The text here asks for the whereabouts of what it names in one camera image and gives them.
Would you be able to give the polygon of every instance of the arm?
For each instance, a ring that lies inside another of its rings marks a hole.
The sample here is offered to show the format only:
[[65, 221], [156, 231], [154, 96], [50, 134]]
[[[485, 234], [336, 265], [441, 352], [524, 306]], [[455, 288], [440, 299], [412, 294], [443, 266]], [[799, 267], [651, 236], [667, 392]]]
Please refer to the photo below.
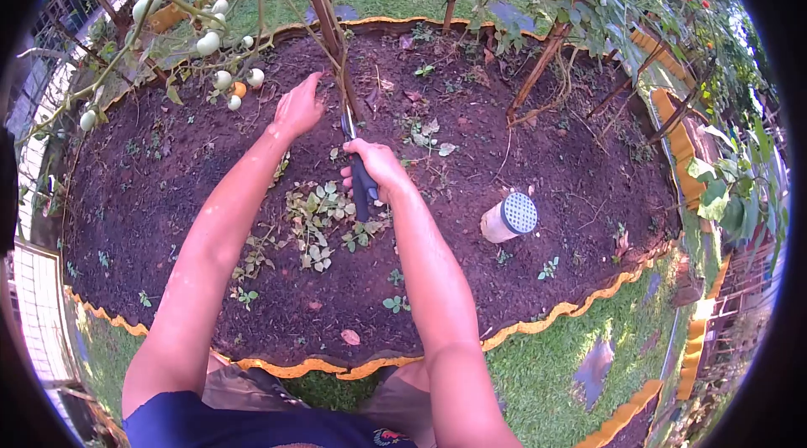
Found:
[[[412, 318], [423, 342], [434, 431], [441, 448], [520, 446], [499, 412], [479, 345], [476, 305], [465, 275], [429, 208], [385, 145], [353, 140], [394, 215]], [[350, 168], [342, 171], [350, 187]]]
[[285, 94], [274, 122], [224, 176], [188, 231], [146, 340], [124, 381], [124, 418], [159, 393], [202, 394], [207, 357], [227, 281], [255, 214], [291, 142], [322, 116], [321, 74]]

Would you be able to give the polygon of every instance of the person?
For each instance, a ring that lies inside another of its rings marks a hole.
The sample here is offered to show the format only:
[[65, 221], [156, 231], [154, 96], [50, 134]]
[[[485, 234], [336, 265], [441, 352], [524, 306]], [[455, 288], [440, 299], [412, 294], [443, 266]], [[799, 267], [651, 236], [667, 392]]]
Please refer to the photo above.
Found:
[[[126, 372], [123, 415], [130, 443], [520, 446], [499, 410], [465, 275], [385, 145], [356, 139], [344, 149], [361, 156], [396, 216], [398, 254], [424, 359], [397, 368], [354, 415], [308, 408], [262, 369], [242, 371], [211, 358], [227, 281], [272, 174], [292, 141], [323, 115], [316, 99], [320, 76], [311, 74], [280, 99], [274, 121], [219, 182], [191, 226], [152, 327]], [[350, 188], [350, 168], [341, 173]]]

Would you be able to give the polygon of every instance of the white cylinder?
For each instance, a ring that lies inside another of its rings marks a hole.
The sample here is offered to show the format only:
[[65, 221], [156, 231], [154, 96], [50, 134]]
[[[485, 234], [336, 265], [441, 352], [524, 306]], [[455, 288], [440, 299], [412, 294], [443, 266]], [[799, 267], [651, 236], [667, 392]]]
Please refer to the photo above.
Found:
[[486, 240], [501, 243], [532, 231], [537, 222], [538, 210], [530, 197], [520, 192], [511, 192], [504, 201], [485, 211], [479, 228]]

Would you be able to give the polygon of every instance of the leg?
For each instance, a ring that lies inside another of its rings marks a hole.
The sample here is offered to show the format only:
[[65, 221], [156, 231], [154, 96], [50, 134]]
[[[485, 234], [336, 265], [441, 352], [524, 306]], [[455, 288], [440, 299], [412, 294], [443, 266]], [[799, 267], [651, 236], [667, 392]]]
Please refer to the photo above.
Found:
[[360, 408], [379, 427], [406, 434], [418, 448], [435, 448], [429, 376], [423, 361], [399, 367], [378, 383]]
[[288, 411], [308, 408], [289, 394], [280, 381], [259, 367], [241, 370], [237, 364], [225, 364], [213, 353], [207, 360], [202, 402], [215, 409], [241, 411]]

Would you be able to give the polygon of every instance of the mesh lid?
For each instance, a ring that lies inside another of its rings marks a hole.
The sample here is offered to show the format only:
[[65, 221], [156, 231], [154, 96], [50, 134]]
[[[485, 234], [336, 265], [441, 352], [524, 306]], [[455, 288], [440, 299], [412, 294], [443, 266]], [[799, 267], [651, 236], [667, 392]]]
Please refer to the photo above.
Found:
[[523, 192], [511, 192], [501, 206], [502, 221], [516, 234], [526, 234], [538, 223], [538, 210], [530, 197]]

